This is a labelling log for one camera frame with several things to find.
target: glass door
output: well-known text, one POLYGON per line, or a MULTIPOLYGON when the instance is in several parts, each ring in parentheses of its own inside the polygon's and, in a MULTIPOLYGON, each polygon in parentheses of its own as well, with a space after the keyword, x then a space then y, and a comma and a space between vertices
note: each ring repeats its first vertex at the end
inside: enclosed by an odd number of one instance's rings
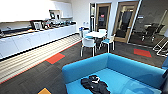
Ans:
POLYGON ((107 30, 110 7, 111 7, 110 3, 97 4, 96 31, 98 31, 99 29, 107 30))
POLYGON ((127 42, 137 6, 138 1, 119 2, 113 30, 115 41, 127 42))

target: appliance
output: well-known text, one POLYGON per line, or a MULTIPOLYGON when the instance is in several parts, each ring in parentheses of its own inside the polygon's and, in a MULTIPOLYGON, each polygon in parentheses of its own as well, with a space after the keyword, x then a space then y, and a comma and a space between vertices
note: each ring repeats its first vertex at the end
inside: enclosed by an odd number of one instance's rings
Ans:
POLYGON ((51 19, 55 19, 55 14, 54 14, 54 12, 51 12, 51 11, 50 11, 50 16, 51 16, 51 19))
POLYGON ((32 29, 35 29, 35 30, 42 30, 44 27, 42 20, 30 21, 30 24, 32 26, 32 29))

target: light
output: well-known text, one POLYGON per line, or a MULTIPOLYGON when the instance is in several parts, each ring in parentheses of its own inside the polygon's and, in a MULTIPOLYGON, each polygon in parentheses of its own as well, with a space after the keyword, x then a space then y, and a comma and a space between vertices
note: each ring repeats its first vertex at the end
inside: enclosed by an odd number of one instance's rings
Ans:
POLYGON ((166 32, 164 33, 165 37, 168 37, 168 29, 166 30, 166 32))

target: red carpet tile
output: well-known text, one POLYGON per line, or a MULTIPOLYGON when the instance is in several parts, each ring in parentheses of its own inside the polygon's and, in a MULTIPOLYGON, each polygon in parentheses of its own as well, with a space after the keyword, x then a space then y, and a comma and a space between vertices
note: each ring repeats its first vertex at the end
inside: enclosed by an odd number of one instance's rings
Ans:
POLYGON ((60 59, 62 59, 63 57, 65 57, 65 55, 57 53, 57 54, 53 55, 52 57, 48 58, 46 61, 48 61, 51 64, 54 64, 57 61, 59 61, 60 59))
POLYGON ((146 56, 146 57, 152 57, 149 51, 145 51, 141 49, 134 49, 134 54, 146 56))

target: red stripe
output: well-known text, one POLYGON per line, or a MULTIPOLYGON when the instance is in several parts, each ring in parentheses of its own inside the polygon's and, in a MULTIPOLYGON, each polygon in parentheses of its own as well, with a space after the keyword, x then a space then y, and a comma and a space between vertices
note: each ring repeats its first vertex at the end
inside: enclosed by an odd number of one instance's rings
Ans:
POLYGON ((8 79, 6 79, 6 80, 0 82, 0 84, 2 84, 2 83, 4 83, 4 82, 6 82, 6 81, 8 81, 8 80, 10 80, 10 79, 12 79, 12 78, 14 78, 15 76, 18 76, 19 74, 21 74, 21 73, 23 73, 23 72, 25 72, 25 71, 27 71, 27 70, 29 70, 29 69, 31 69, 31 68, 37 66, 38 64, 40 64, 40 63, 42 63, 42 62, 39 62, 39 63, 35 64, 34 66, 32 66, 32 67, 30 67, 30 68, 28 68, 28 69, 26 69, 26 70, 24 70, 24 71, 22 71, 22 72, 20 72, 20 73, 18 73, 18 74, 16 74, 16 75, 12 76, 12 77, 10 77, 10 78, 8 78, 8 79))

